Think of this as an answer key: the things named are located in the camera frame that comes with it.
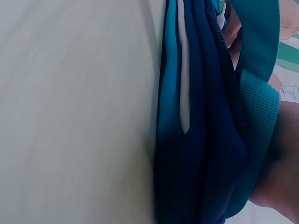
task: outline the blue fabric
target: blue fabric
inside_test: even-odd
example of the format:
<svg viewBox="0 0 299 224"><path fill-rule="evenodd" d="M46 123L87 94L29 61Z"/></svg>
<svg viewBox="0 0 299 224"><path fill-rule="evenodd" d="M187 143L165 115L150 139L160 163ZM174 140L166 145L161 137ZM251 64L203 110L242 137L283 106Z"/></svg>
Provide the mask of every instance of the blue fabric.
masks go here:
<svg viewBox="0 0 299 224"><path fill-rule="evenodd" d="M208 170L199 223L215 224L223 216L238 179L249 165L249 159L229 109L219 55L206 19L204 0L193 1L193 12L204 55L208 99Z"/></svg>
<svg viewBox="0 0 299 224"><path fill-rule="evenodd" d="M248 151L248 121L246 118L246 112L242 102L240 91L241 73L239 70L234 70L230 53L226 46L226 42L224 40L220 27L218 26L217 14L211 0L205 0L205 11L206 18L212 31L217 47L218 56L220 59L220 65L224 76L229 108L233 116L235 127Z"/></svg>
<svg viewBox="0 0 299 224"><path fill-rule="evenodd" d="M168 15L171 4L174 2L171 0L169 2ZM190 28L187 24L187 34L194 35L191 41L199 47L194 21L188 14L185 16L187 17L186 23L191 19L191 26L193 26ZM175 37L177 38L178 60L180 60L179 38L178 35ZM199 216L200 187L202 186L199 177L202 172L203 145L206 138L204 82L200 49L195 48L190 54L190 60L193 62L190 67L190 121L192 124L185 135L179 133L176 138L172 138L171 135L165 133L160 135L162 138L157 139L154 156L154 200L155 217L159 224L187 224L192 223Z"/></svg>
<svg viewBox="0 0 299 224"><path fill-rule="evenodd" d="M241 96L249 119L250 165L240 178L226 217L246 204L261 169L279 108L279 94L268 81L279 43L279 0L230 0L242 23Z"/></svg>
<svg viewBox="0 0 299 224"><path fill-rule="evenodd" d="M179 116L178 48L176 41L176 0L170 0L165 24L167 63L159 101L158 138L177 138L181 134Z"/></svg>

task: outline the dark blue fabric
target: dark blue fabric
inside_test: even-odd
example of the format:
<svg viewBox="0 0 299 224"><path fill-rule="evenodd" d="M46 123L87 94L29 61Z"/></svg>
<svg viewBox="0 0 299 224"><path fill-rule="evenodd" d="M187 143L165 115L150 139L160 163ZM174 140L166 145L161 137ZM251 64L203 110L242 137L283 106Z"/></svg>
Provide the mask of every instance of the dark blue fabric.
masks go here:
<svg viewBox="0 0 299 224"><path fill-rule="evenodd" d="M182 133L179 114L180 74L178 74L176 15L176 0L170 0L165 24L167 62L160 91L159 120L157 123L158 138L161 144L164 143L164 139L177 138Z"/></svg>
<svg viewBox="0 0 299 224"><path fill-rule="evenodd" d="M186 31L192 45L190 128L181 137L162 139L162 144L157 138L154 156L154 202L155 217L159 224L193 224L198 220L200 211L200 189L203 186L201 174L206 142L205 84L191 0L186 0L185 11Z"/></svg>
<svg viewBox="0 0 299 224"><path fill-rule="evenodd" d="M249 160L230 112L204 0L193 0L193 12L203 54L208 109L208 170L199 223L215 224L223 216L231 193L248 167Z"/></svg>
<svg viewBox="0 0 299 224"><path fill-rule="evenodd" d="M241 98L240 77L239 71L234 71L230 53L226 46L224 37L217 22L217 12L211 0L205 0L206 18L211 28L215 44L217 47L218 56L224 81L226 85L228 104L233 116L236 129L248 150L249 147L249 132L246 119L245 108Z"/></svg>

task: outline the white stripe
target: white stripe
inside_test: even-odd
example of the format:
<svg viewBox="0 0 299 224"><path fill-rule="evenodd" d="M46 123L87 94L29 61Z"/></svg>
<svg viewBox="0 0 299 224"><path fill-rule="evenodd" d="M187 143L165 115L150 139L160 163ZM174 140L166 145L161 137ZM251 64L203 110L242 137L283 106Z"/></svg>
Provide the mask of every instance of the white stripe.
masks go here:
<svg viewBox="0 0 299 224"><path fill-rule="evenodd" d="M287 45L290 45L296 49L299 49L299 40L295 37L291 37L290 39L287 40L280 40L282 43L285 43Z"/></svg>
<svg viewBox="0 0 299 224"><path fill-rule="evenodd" d="M182 73L180 92L180 117L183 132L186 133L190 127L190 74L189 74L189 42L185 28L185 10L183 0L178 0L178 32L182 44Z"/></svg>

